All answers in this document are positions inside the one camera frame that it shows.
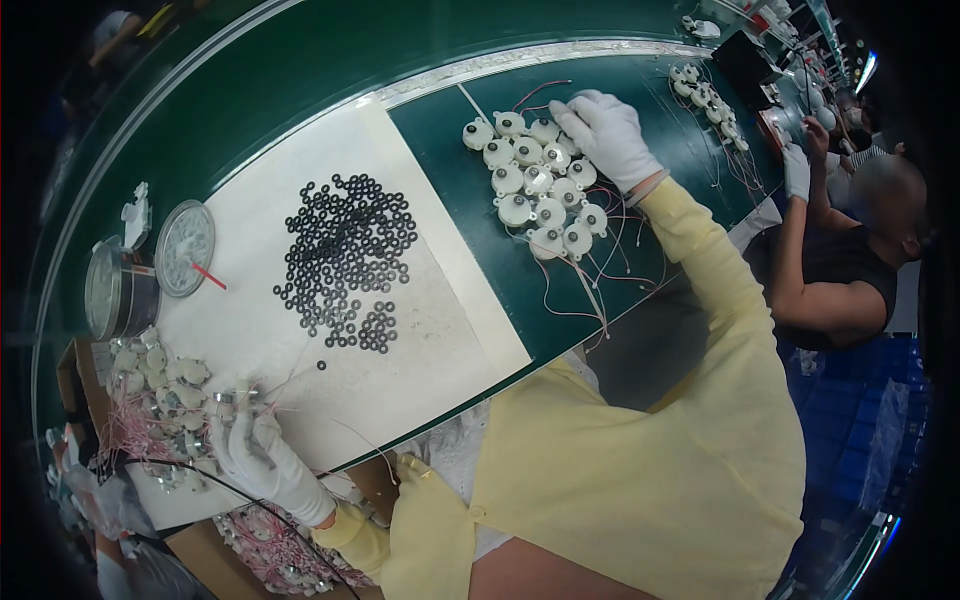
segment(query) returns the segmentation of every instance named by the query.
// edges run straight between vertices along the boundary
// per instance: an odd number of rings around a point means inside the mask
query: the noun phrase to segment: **green workbench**
[[[69,339],[86,330],[82,298],[89,250],[97,240],[118,232],[120,207],[131,198],[140,181],[151,185],[155,223],[159,225],[176,204],[187,198],[207,198],[232,169],[307,116],[363,90],[466,56],[555,41],[558,37],[641,36],[690,43],[691,39],[680,28],[679,17],[696,3],[681,3],[684,6],[678,9],[663,3],[638,7],[636,3],[613,0],[589,6],[562,3],[564,6],[522,24],[504,23],[492,12],[474,13],[459,5],[379,4],[382,11],[368,5],[302,2],[281,12],[204,62],[170,91],[133,132],[93,190],[53,280],[36,368],[39,431],[62,420],[54,370]],[[421,31],[432,33],[410,35]],[[376,43],[358,43],[362,38],[375,38]],[[148,59],[162,62],[157,57],[163,51],[162,46],[155,49]],[[468,82],[465,87],[487,111],[509,108],[536,85],[558,78],[572,79],[574,85],[543,90],[530,99],[533,106],[550,98],[565,100],[574,87],[599,87],[617,94],[637,106],[648,143],[673,170],[674,177],[700,202],[710,206],[717,220],[729,228],[753,204],[742,184],[730,177],[724,161],[720,162],[723,193],[709,187],[704,172],[709,158],[704,138],[692,129],[694,118],[674,104],[666,79],[656,70],[665,71],[675,60],[566,60],[493,75]],[[722,78],[714,74],[714,82],[721,95],[739,114],[745,115]],[[646,85],[672,107],[686,132],[656,103]],[[111,108],[116,108],[113,101],[108,110]],[[522,374],[595,331],[594,319],[554,317],[543,309],[540,269],[525,245],[505,236],[492,214],[489,171],[480,157],[460,141],[461,128],[475,112],[459,90],[438,91],[394,109],[391,115],[534,357],[534,364]],[[770,191],[780,182],[778,167],[749,121],[741,116],[741,129],[754,149],[758,171]],[[91,131],[76,152],[72,169],[59,191],[50,230],[37,253],[35,292],[43,282],[58,228],[84,183],[84,168],[90,168],[97,149],[106,144],[108,129],[103,126]],[[716,145],[709,136],[707,140]],[[625,227],[623,239],[627,241],[624,248],[634,275],[660,280],[662,256],[650,232],[644,233],[643,243],[636,248],[633,221]],[[146,247],[152,248],[155,242],[152,236]],[[598,250],[596,255],[606,259],[608,251]],[[611,264],[622,268],[618,256]],[[549,266],[553,277],[551,306],[557,310],[587,308],[579,281],[575,276],[571,278],[571,270],[561,266]],[[602,289],[611,320],[645,297],[632,282],[605,281]]]

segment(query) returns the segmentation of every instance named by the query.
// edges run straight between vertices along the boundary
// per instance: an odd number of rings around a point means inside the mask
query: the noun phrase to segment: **white glove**
[[[663,171],[640,135],[636,110],[616,96],[585,89],[567,104],[552,100],[549,106],[561,129],[622,194]]]
[[[786,197],[799,196],[804,202],[810,202],[810,164],[806,161],[804,149],[790,143],[783,146],[782,152]]]
[[[250,495],[283,507],[307,527],[333,513],[337,502],[297,454],[280,438],[272,415],[237,415],[233,426],[219,417],[210,423],[210,440],[220,466]]]

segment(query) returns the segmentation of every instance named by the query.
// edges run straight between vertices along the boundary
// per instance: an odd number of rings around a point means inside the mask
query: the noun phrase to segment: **yellow shirt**
[[[656,414],[608,406],[563,361],[491,406],[470,506],[400,457],[388,534],[353,507],[315,531],[389,600],[467,598],[474,523],[660,600],[763,598],[803,530],[804,439],[773,321],[726,232],[672,179],[641,203],[709,314],[707,354]]]

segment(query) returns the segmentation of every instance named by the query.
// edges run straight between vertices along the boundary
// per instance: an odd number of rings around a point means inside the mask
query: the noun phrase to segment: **black electrical box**
[[[713,51],[713,62],[750,111],[774,105],[763,86],[783,76],[763,45],[738,31]]]

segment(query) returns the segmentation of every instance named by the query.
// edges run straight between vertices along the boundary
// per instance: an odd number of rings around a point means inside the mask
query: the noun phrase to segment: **open tin can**
[[[93,247],[86,270],[86,323],[98,341],[132,337],[156,322],[160,286],[153,258],[107,242]]]

